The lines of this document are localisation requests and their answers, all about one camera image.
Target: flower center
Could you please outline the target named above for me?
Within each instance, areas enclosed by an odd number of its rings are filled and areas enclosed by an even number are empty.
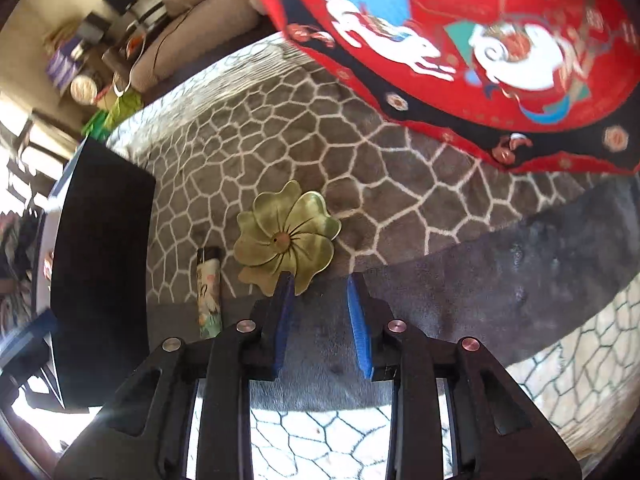
[[[276,233],[273,235],[273,245],[275,246],[276,252],[280,254],[286,253],[291,245],[291,237],[285,232]]]

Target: white horse illustration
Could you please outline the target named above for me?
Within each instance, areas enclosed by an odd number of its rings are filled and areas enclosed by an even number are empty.
[[[396,63],[404,63],[415,73],[453,81],[451,74],[455,74],[456,70],[450,66],[442,66],[425,60],[426,57],[439,58],[440,51],[433,46],[431,41],[419,36],[410,28],[394,27],[385,23],[385,28],[392,30],[396,36],[402,36],[402,40],[395,41],[367,28],[361,21],[360,9],[349,0],[326,0],[326,10],[334,19],[332,24],[335,30],[352,47],[361,48],[362,44],[349,32],[360,36],[362,41],[380,56]]]

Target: dark gray fabric strip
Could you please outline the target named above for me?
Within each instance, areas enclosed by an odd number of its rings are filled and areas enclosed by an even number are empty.
[[[526,359],[584,324],[640,270],[640,187],[611,178],[574,202],[439,253],[365,272],[372,296],[427,335],[473,335],[504,366]],[[296,298],[284,369],[252,384],[252,406],[324,411],[390,402],[354,357],[346,279],[316,279]],[[256,297],[223,305],[247,316]]]

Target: sofa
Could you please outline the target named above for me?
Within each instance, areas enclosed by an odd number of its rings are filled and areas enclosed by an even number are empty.
[[[164,0],[171,23],[148,45],[131,72],[145,92],[185,64],[258,25],[250,0]]]

